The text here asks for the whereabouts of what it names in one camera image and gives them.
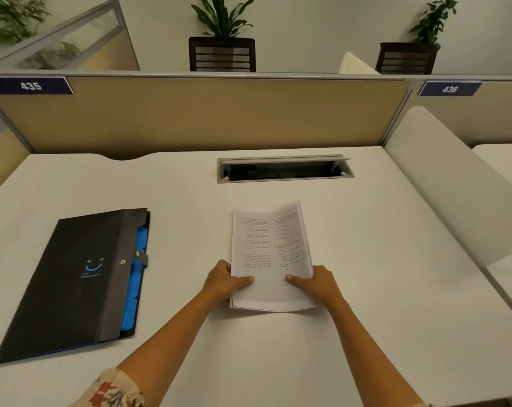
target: sleeve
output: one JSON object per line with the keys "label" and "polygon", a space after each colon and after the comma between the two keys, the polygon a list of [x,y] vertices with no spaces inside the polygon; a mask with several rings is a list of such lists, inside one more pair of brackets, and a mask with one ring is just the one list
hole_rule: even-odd
{"label": "sleeve", "polygon": [[106,369],[70,407],[146,407],[144,395],[127,374]]}

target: forearm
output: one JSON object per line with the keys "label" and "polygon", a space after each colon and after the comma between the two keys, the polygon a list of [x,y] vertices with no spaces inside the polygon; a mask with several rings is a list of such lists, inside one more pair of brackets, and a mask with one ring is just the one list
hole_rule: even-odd
{"label": "forearm", "polygon": [[346,300],[327,306],[364,407],[407,407],[422,399],[374,342]]}
{"label": "forearm", "polygon": [[160,405],[215,304],[214,298],[199,293],[118,365],[138,385],[149,407]]}

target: left hand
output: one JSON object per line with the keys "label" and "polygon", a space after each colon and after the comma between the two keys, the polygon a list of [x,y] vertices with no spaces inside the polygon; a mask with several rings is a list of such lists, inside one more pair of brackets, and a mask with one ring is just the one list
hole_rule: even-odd
{"label": "left hand", "polygon": [[227,300],[238,289],[251,285],[254,277],[234,277],[231,275],[232,266],[224,260],[216,263],[215,268],[209,271],[207,280],[201,290],[208,293],[218,306],[220,302]]}

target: green leaves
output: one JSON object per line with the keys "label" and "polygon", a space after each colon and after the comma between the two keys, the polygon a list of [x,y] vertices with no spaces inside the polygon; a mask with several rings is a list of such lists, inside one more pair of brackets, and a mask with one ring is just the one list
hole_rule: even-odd
{"label": "green leaves", "polygon": [[410,32],[418,32],[415,43],[433,44],[440,48],[437,43],[438,33],[444,30],[444,22],[448,19],[450,10],[456,14],[456,0],[437,0],[428,3],[429,8],[422,14],[417,25],[411,28]]}
{"label": "green leaves", "polygon": [[46,0],[0,0],[0,45],[34,36],[48,15]]}
{"label": "green leaves", "polygon": [[[192,4],[196,11],[199,21],[205,24],[216,38],[233,38],[239,35],[239,29],[245,26],[252,27],[246,20],[238,20],[240,16],[255,0],[248,0],[246,3],[239,3],[231,13],[225,6],[225,0],[201,0],[205,11]],[[211,34],[207,31],[203,33],[206,36]]]}

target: smiley face logo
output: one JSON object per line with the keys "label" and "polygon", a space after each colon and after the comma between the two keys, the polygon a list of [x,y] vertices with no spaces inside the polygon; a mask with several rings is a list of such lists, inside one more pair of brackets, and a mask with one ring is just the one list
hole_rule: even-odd
{"label": "smiley face logo", "polygon": [[[90,264],[92,262],[92,260],[87,260],[87,263]],[[93,269],[91,269],[89,266],[86,266],[86,271],[96,271],[96,270],[99,270],[99,268],[103,266],[103,263],[100,263],[100,265],[98,267],[95,267]]]}

